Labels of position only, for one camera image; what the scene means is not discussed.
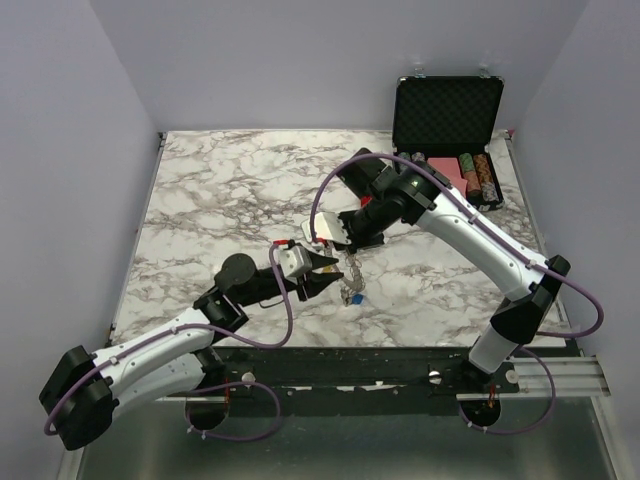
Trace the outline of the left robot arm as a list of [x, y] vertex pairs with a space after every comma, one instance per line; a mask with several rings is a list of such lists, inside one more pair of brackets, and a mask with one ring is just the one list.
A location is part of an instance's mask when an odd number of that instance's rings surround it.
[[96, 440], [128, 407], [190, 390], [214, 393], [222, 372], [207, 361], [208, 350], [242, 338], [244, 307], [278, 297], [291, 316], [290, 293], [307, 301], [344, 276], [332, 268], [337, 259], [293, 241], [272, 244], [268, 256], [264, 269], [244, 253], [227, 257], [191, 307], [134, 340], [93, 353], [83, 346], [66, 351], [39, 394], [45, 435], [72, 451]]

